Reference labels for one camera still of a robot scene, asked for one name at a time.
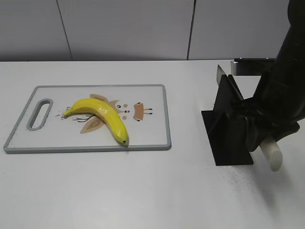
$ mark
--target white cylindrical handle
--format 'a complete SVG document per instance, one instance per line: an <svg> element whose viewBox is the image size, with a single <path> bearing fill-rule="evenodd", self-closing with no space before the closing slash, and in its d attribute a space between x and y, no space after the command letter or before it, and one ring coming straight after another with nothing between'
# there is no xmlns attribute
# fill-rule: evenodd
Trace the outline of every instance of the white cylindrical handle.
<svg viewBox="0 0 305 229"><path fill-rule="evenodd" d="M267 137L259 146L272 171L276 172L279 170L283 162L283 154L273 137Z"/></svg>

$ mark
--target cutting board handle hole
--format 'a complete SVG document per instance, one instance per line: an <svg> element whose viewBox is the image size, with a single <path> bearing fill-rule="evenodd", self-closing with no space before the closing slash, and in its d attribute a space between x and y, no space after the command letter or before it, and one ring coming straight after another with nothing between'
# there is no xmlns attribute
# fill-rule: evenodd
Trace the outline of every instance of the cutting board handle hole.
<svg viewBox="0 0 305 229"><path fill-rule="evenodd" d="M42 128L47 120L52 105L53 105L53 100L51 99L40 100L36 104L36 107L32 115L30 116L30 119L27 124L27 129L34 131Z"/></svg>

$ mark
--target white wall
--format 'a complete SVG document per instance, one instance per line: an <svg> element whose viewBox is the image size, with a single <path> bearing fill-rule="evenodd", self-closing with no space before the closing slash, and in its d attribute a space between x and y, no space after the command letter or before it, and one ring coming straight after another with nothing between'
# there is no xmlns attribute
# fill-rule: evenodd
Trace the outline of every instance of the white wall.
<svg viewBox="0 0 305 229"><path fill-rule="evenodd" d="M276 57L289 0L197 0L190 60Z"/></svg>
<svg viewBox="0 0 305 229"><path fill-rule="evenodd" d="M186 60L193 0L59 0L73 60Z"/></svg>
<svg viewBox="0 0 305 229"><path fill-rule="evenodd" d="M70 59L55 0L0 1L0 61Z"/></svg>
<svg viewBox="0 0 305 229"><path fill-rule="evenodd" d="M193 0L58 0L73 60L186 60ZM289 0L197 0L189 59L275 57ZM56 0L0 1L0 61L71 60Z"/></svg>

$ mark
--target metal blade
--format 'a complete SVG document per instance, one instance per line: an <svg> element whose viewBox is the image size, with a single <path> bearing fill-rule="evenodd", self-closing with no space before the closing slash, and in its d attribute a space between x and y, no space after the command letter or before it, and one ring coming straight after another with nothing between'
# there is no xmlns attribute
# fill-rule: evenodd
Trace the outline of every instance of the metal blade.
<svg viewBox="0 0 305 229"><path fill-rule="evenodd" d="M220 84L222 75L225 75L225 73L224 73L223 69L220 67L220 65L218 65L217 66L217 76L216 76L216 81L217 81L218 86Z"/></svg>

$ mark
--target black stand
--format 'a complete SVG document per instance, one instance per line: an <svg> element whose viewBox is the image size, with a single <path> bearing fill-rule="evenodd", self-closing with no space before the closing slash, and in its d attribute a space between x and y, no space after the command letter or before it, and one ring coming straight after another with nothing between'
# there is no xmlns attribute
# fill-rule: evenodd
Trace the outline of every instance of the black stand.
<svg viewBox="0 0 305 229"><path fill-rule="evenodd" d="M231 104L242 99L231 75L221 76L212 111L201 111L217 166L252 165L245 145L247 120L230 117Z"/></svg>

